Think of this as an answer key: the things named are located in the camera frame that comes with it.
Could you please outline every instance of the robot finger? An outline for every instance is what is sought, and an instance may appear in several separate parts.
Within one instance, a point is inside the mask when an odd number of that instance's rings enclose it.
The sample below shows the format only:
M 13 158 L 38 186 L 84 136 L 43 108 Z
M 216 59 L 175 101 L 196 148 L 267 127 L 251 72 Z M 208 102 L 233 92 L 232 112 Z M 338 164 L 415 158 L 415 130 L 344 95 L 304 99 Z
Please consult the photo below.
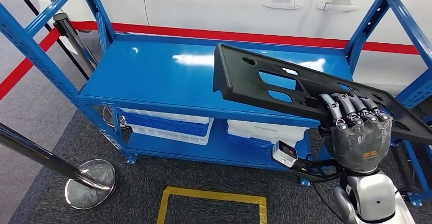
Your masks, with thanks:
M 338 126 L 340 129 L 347 129 L 345 121 L 343 120 L 342 112 L 340 111 L 339 104 L 333 100 L 333 98 L 325 93 L 319 95 L 319 98 L 324 102 L 327 109 L 330 111 L 332 116 L 332 122 L 335 126 Z
M 378 108 L 378 105 L 371 98 L 360 98 L 360 100 L 363 102 L 363 104 L 369 111 L 371 111 L 376 117 L 378 117 L 379 121 L 385 122 L 391 119 L 388 114 Z
M 369 120 L 373 122 L 378 120 L 378 118 L 374 114 L 372 114 L 372 112 L 367 110 L 367 107 L 363 104 L 363 102 L 357 95 L 349 94 L 349 99 L 353 104 L 354 108 L 356 109 L 357 113 L 363 120 Z
M 363 120 L 356 113 L 356 109 L 354 108 L 351 100 L 349 99 L 348 94 L 340 94 L 334 93 L 332 97 L 342 106 L 347 122 L 351 125 L 362 125 Z

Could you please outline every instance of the black plastic panel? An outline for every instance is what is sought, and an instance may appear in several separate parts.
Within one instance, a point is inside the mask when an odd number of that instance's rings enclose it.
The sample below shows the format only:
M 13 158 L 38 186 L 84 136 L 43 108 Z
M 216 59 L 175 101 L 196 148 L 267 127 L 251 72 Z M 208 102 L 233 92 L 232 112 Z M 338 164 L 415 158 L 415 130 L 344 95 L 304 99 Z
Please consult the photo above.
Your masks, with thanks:
M 267 84 L 259 72 L 295 80 L 295 89 Z M 321 93 L 350 92 L 370 97 L 393 117 L 393 137 L 432 145 L 432 130 L 383 90 L 225 44 L 214 51 L 213 77 L 213 91 L 220 90 L 224 99 L 320 121 L 329 119 L 329 112 L 318 99 Z M 292 102 L 273 98 L 269 90 L 289 95 Z

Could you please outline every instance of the car door handle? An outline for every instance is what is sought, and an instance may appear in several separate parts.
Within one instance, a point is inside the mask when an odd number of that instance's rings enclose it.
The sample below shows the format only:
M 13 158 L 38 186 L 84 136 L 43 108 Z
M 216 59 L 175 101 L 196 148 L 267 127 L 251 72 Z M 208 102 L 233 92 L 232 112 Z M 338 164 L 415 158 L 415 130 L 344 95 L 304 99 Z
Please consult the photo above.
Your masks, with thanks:
M 269 2 L 265 2 L 262 5 L 271 9 L 292 10 L 300 8 L 300 4 L 292 2 L 291 0 L 270 0 Z
M 351 3 L 351 0 L 331 0 L 329 2 L 323 2 L 316 5 L 316 8 L 323 11 L 340 11 L 348 12 L 359 9 L 355 4 Z

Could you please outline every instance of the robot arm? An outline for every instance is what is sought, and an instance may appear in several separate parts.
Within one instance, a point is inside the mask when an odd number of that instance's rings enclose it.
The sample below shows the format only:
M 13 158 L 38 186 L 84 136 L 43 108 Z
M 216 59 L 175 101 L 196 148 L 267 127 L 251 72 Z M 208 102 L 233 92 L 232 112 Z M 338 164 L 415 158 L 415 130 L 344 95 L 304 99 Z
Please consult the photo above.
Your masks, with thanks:
M 320 94 L 332 116 L 320 133 L 334 159 L 299 159 L 295 149 L 279 141 L 273 159 L 312 183 L 340 178 L 334 197 L 346 223 L 414 223 L 391 179 L 378 168 L 390 148 L 392 118 L 370 98 L 353 94 Z M 327 173 L 323 167 L 334 166 Z

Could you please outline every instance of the yellow floor marking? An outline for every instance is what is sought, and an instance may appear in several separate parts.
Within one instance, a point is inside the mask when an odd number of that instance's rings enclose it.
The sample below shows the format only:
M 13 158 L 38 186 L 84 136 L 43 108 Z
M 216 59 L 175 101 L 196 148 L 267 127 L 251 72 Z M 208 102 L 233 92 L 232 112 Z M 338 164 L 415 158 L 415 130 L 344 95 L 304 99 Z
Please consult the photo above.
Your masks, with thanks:
M 265 197 L 225 192 L 202 191 L 178 187 L 167 187 L 162 193 L 162 199 L 160 200 L 159 214 L 157 215 L 156 224 L 165 223 L 165 216 L 167 215 L 168 207 L 168 197 L 170 194 L 209 200 L 236 201 L 249 204 L 258 204 L 259 224 L 267 224 L 267 200 L 265 199 Z

